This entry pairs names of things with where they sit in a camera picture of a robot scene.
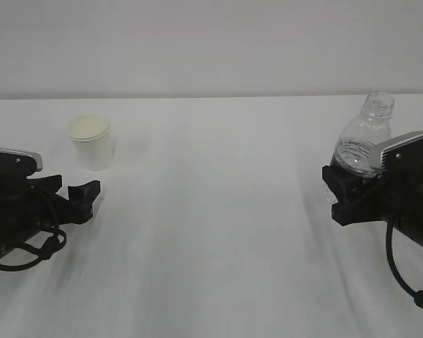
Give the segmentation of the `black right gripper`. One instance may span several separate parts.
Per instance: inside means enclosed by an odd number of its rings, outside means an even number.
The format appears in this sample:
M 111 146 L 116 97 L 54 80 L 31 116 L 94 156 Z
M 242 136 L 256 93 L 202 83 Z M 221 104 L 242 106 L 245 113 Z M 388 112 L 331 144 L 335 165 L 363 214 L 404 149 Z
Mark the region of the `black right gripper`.
M 365 184 L 338 165 L 325 165 L 322 179 L 337 202 L 332 218 L 340 225 L 384 221 L 423 248 L 423 171 L 383 173 Z

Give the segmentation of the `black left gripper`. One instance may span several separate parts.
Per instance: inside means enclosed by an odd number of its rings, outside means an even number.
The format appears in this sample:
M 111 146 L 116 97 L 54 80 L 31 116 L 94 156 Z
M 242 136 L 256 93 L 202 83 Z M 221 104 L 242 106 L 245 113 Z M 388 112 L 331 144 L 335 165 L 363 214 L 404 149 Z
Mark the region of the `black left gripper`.
M 99 180 L 69 186 L 63 198 L 58 194 L 61 175 L 33 175 L 0 174 L 0 244 L 9 246 L 50 227 L 81 225 L 92 218 L 92 204 L 101 193 Z

